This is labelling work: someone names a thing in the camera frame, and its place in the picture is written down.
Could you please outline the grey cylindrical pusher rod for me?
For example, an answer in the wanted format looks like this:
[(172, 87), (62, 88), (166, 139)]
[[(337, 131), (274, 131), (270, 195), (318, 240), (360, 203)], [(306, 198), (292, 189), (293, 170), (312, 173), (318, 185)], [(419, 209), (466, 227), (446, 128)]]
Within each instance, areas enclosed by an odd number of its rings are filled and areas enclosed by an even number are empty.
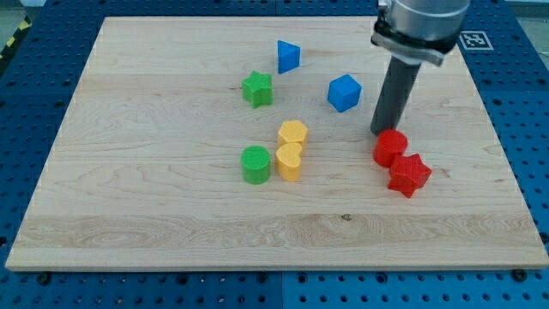
[(408, 64), (397, 57), (389, 62), (371, 120), (371, 132), (396, 129), (419, 73), (421, 64)]

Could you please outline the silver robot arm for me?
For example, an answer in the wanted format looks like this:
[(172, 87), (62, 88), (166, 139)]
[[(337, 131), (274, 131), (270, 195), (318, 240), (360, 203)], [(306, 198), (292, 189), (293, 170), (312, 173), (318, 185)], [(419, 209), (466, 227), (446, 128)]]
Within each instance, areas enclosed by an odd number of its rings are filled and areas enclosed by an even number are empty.
[(398, 126), (421, 64), (441, 66), (462, 30), (469, 0), (379, 0), (371, 43), (391, 53), (371, 132)]

